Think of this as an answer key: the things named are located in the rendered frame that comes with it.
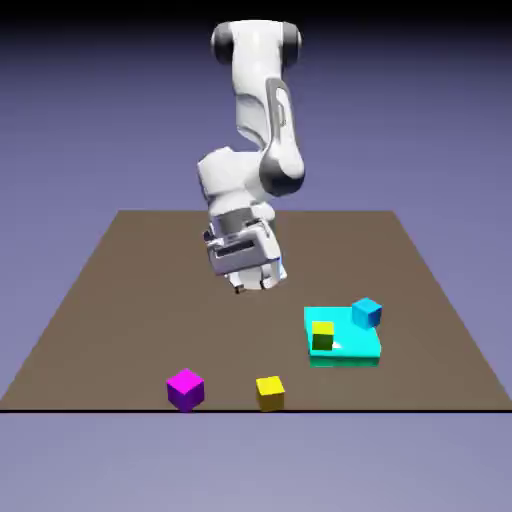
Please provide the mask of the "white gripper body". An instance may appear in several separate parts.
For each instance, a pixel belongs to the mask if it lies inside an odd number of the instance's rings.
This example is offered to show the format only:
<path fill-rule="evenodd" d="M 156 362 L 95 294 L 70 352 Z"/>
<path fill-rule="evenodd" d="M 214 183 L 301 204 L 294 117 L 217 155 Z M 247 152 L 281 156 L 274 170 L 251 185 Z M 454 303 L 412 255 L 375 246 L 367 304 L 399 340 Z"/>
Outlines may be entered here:
<path fill-rule="evenodd" d="M 208 258 L 216 275 L 225 275 L 277 261 L 281 252 L 268 226 L 250 226 L 238 233 L 206 244 Z"/>

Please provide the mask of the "small yellow-green cube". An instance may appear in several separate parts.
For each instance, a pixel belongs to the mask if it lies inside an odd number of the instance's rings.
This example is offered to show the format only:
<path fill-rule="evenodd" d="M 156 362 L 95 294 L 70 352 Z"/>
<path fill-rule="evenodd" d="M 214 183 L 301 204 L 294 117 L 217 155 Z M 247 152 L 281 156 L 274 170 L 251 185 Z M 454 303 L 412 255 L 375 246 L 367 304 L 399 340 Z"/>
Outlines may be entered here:
<path fill-rule="evenodd" d="M 334 323 L 332 321 L 313 321 L 311 348 L 315 351 L 331 351 L 333 343 Z"/>

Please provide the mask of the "small blue cube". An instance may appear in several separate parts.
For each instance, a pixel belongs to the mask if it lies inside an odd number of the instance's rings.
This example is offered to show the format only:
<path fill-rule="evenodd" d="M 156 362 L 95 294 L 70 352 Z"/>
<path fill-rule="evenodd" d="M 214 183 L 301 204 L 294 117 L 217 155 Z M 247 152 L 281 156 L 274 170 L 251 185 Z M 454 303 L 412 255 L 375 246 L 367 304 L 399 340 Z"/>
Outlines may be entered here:
<path fill-rule="evenodd" d="M 352 321 L 363 329 L 377 327 L 381 322 L 382 305 L 370 299 L 361 298 L 351 305 Z"/>

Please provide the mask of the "small yellow cube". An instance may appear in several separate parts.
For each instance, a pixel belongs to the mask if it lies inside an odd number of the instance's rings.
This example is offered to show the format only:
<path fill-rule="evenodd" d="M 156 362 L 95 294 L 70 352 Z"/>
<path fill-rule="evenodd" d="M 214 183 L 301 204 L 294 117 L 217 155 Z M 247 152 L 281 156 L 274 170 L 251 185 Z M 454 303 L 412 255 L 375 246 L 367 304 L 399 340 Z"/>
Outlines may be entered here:
<path fill-rule="evenodd" d="M 279 376 L 257 378 L 256 394 L 262 412 L 280 411 L 284 408 L 285 389 Z"/>

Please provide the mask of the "small magenta cube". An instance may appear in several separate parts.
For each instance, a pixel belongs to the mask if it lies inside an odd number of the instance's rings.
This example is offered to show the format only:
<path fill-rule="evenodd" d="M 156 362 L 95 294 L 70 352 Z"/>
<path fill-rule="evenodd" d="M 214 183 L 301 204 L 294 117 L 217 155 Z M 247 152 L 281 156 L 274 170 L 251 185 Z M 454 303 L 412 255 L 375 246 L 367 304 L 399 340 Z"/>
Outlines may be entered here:
<path fill-rule="evenodd" d="M 168 401 L 180 412 L 190 412 L 205 399 L 204 379 L 183 368 L 166 381 Z"/>

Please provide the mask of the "large cyan box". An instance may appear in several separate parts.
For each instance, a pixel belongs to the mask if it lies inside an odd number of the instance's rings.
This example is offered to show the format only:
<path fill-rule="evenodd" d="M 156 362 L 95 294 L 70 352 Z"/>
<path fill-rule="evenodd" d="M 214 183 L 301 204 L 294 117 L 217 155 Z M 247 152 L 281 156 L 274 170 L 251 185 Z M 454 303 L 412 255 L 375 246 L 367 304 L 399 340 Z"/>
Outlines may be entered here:
<path fill-rule="evenodd" d="M 311 348 L 313 321 L 334 323 L 331 351 L 315 351 Z M 381 344 L 376 329 L 363 329 L 355 325 L 349 307 L 305 307 L 304 327 L 311 367 L 377 366 L 380 361 Z"/>

